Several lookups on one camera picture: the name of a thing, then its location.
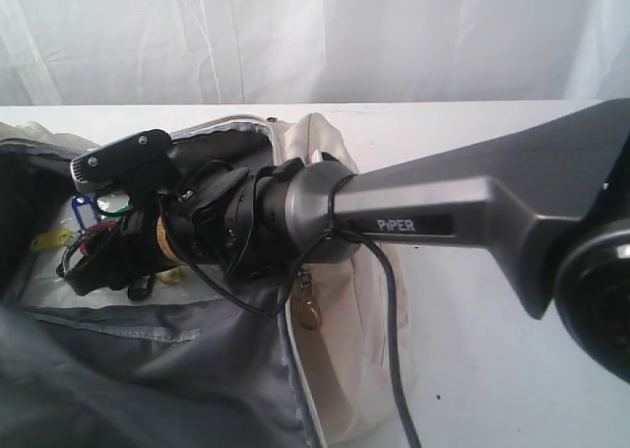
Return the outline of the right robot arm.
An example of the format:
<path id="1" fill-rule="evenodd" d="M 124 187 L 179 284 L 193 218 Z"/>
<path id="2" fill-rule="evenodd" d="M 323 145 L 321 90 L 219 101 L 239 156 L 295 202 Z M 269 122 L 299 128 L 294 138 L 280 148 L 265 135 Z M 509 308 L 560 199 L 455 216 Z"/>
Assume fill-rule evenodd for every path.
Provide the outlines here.
<path id="1" fill-rule="evenodd" d="M 629 102 L 604 101 L 522 132 L 355 173 L 333 157 L 257 169 L 186 158 L 154 129 L 74 158 L 77 189 L 128 197 L 64 252 L 79 295 L 178 264 L 216 264 L 231 286 L 359 246 L 487 250 L 527 313 L 554 305 L 572 339 L 629 377 Z"/>

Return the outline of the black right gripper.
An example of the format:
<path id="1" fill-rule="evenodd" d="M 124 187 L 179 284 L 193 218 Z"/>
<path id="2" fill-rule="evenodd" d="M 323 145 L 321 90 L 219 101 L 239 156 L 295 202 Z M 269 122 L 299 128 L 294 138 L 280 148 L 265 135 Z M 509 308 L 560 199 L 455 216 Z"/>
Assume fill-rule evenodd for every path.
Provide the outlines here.
<path id="1" fill-rule="evenodd" d="M 177 189 L 156 194 L 139 212 L 86 233 L 66 254 L 66 283 L 78 295 L 97 289 L 149 295 L 157 274 L 181 265 L 227 269 L 236 238 L 225 214 L 237 192 L 253 178 L 245 167 L 212 164 Z"/>

